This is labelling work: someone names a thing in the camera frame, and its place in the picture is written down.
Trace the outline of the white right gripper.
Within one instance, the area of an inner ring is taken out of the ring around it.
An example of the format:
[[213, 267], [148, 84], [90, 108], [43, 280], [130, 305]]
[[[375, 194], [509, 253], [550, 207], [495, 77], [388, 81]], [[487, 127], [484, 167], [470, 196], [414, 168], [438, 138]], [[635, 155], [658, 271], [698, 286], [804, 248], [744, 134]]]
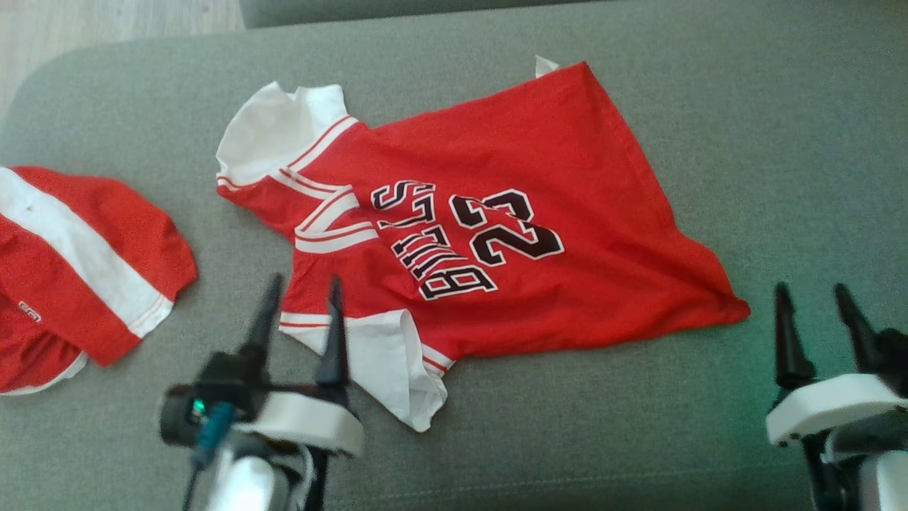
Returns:
[[786, 282], [775, 287], [775, 382], [794, 390], [765, 418], [770, 444], [804, 439], [837, 427], [906, 408], [900, 397], [878, 375], [881, 359], [877, 334], [844, 284], [834, 285], [834, 297], [848, 329], [859, 373], [834, 376], [814, 383], [817, 372], [805, 355], [795, 324], [795, 308]]

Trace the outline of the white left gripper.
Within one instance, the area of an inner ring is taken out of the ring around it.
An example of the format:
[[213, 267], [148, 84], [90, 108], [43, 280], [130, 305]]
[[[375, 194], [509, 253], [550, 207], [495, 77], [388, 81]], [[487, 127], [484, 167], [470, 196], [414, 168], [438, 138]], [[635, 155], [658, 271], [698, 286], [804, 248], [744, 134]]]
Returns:
[[[249, 363], [266, 363], [270, 337], [279, 316], [284, 276], [273, 274], [240, 355]], [[266, 439], [310, 446], [334, 454], [359, 456], [365, 430], [350, 409], [349, 349], [343, 311], [343, 283], [332, 275], [328, 294], [328, 329], [315, 385], [271, 385], [256, 418], [243, 432]]]

